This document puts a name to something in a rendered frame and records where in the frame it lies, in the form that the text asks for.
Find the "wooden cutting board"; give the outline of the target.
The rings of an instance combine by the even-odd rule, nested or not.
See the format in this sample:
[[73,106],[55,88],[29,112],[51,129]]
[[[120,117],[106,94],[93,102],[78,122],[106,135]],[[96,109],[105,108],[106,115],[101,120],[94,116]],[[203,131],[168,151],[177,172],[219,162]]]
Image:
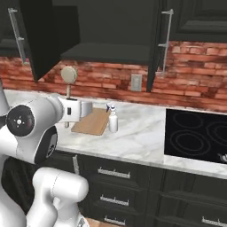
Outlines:
[[72,132],[101,136],[108,123],[110,112],[104,108],[94,108],[92,113],[81,118],[71,128]]

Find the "grey wall outlet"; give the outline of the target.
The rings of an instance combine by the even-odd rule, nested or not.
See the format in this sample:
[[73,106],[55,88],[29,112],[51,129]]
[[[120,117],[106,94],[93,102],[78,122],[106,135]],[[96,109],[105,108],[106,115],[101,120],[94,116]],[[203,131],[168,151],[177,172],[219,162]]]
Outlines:
[[133,74],[131,76],[131,89],[133,91],[142,90],[142,75],[141,74]]

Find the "black glass hob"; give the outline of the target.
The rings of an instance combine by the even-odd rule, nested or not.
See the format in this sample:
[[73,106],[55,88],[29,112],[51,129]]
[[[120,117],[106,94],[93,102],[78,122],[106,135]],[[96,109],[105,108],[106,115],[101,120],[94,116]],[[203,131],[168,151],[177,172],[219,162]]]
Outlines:
[[227,115],[167,109],[164,153],[227,165]]

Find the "black wide drawer front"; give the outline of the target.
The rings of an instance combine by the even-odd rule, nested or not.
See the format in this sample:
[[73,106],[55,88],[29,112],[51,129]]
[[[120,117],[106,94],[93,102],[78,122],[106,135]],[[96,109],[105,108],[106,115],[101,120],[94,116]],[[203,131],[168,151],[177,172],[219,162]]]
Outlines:
[[153,168],[150,189],[160,192],[184,192],[227,200],[227,180],[211,176]]
[[227,206],[173,196],[158,198],[155,219],[167,227],[218,227],[203,223],[202,216],[227,223]]

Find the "black narrow open cabinet door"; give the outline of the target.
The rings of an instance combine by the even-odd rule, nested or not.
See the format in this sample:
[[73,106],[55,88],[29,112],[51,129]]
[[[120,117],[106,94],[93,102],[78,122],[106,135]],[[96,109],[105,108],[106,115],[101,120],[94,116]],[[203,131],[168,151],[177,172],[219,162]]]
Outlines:
[[153,0],[152,5],[152,22],[150,35],[150,51],[148,61],[148,75],[146,91],[150,92],[153,87],[155,73],[158,68],[160,58],[160,32],[161,32],[161,12],[164,9],[164,0]]

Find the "white spray bottle blue nozzle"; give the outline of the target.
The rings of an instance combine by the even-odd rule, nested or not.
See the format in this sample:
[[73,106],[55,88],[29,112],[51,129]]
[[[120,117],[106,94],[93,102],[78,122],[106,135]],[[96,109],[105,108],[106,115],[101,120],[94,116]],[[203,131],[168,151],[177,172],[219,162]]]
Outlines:
[[108,127],[109,131],[112,133],[116,133],[118,131],[118,116],[116,114],[116,107],[114,103],[108,103],[106,105],[106,110],[110,112]]

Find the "black base cupboard door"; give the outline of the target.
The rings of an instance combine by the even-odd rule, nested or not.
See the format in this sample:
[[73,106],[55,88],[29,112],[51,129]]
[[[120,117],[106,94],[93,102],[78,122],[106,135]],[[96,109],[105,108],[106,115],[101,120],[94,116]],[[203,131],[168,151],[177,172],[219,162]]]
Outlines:
[[43,163],[45,167],[57,168],[70,173],[74,173],[73,157],[75,153],[68,153],[56,150],[52,155]]

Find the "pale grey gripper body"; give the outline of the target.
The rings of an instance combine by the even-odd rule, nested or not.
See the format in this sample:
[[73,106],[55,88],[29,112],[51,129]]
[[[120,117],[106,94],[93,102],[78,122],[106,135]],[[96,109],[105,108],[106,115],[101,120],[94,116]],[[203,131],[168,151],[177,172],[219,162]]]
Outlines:
[[92,112],[93,104],[90,101],[81,102],[81,117],[85,117]]

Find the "black closed wall cabinet door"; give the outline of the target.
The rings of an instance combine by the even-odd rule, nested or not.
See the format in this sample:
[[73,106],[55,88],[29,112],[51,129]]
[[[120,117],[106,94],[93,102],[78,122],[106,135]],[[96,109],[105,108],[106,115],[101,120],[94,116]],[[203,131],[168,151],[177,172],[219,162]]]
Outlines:
[[18,22],[20,36],[24,38],[24,50],[26,57],[28,57],[27,35],[20,10],[20,0],[0,0],[0,57],[20,58],[18,46],[16,44],[10,16],[8,13],[9,8],[17,10],[15,16]]
[[170,40],[227,43],[227,0],[167,0]]

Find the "black open wall cabinet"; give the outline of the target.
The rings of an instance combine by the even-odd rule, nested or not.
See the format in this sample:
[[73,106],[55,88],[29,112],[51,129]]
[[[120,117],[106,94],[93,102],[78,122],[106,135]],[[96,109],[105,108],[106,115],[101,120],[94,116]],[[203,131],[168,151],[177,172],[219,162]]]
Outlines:
[[62,10],[61,57],[146,65],[159,0],[52,0]]

